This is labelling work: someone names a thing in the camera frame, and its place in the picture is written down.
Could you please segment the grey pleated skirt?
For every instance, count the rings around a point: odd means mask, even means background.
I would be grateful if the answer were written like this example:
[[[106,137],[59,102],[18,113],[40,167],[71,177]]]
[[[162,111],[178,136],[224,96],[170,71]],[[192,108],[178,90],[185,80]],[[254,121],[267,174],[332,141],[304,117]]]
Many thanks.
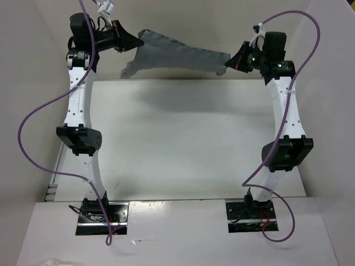
[[[144,44],[137,48],[135,57],[121,71],[122,79],[132,78],[141,70],[156,68],[206,71],[222,76],[226,73],[231,55],[224,52],[191,47],[153,30],[138,33]]]

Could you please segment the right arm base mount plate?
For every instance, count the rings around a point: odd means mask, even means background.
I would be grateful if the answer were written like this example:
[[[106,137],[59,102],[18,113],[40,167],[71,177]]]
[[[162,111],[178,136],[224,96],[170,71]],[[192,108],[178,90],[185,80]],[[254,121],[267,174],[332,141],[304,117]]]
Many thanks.
[[[226,214],[229,233],[278,231],[273,204],[262,209],[247,210],[243,201],[226,201]]]

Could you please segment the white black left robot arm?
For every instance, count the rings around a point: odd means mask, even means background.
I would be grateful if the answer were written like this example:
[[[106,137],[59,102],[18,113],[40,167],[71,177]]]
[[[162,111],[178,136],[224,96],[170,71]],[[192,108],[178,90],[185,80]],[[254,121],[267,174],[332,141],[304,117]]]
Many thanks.
[[[68,41],[66,56],[70,94],[67,115],[63,126],[57,127],[56,134],[77,158],[84,177],[85,194],[78,213],[102,222],[109,218],[111,209],[98,162],[102,133],[92,128],[90,118],[99,53],[109,49],[127,52],[143,46],[144,42],[129,34],[118,20],[103,29],[96,28],[84,13],[76,13],[69,20],[73,34]]]

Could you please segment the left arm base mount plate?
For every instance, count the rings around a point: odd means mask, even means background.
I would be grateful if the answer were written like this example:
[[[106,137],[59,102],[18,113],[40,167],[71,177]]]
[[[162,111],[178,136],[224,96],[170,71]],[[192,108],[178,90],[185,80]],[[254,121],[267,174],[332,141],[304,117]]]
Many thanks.
[[[128,202],[114,202],[107,208],[108,220],[113,235],[127,235],[128,230]],[[107,222],[101,210],[84,212],[83,208],[75,208],[78,214],[76,236],[103,236],[109,233]]]

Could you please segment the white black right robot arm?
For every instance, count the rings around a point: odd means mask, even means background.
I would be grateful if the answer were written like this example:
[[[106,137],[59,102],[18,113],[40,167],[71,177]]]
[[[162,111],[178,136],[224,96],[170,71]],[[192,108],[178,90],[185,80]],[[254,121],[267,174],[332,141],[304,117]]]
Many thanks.
[[[250,186],[243,211],[250,218],[271,207],[272,193],[286,173],[297,167],[313,149],[312,138],[303,129],[296,99],[295,66],[285,60],[286,34],[260,29],[251,41],[243,42],[228,68],[249,73],[258,70],[270,92],[275,118],[275,139],[261,151],[261,183]]]

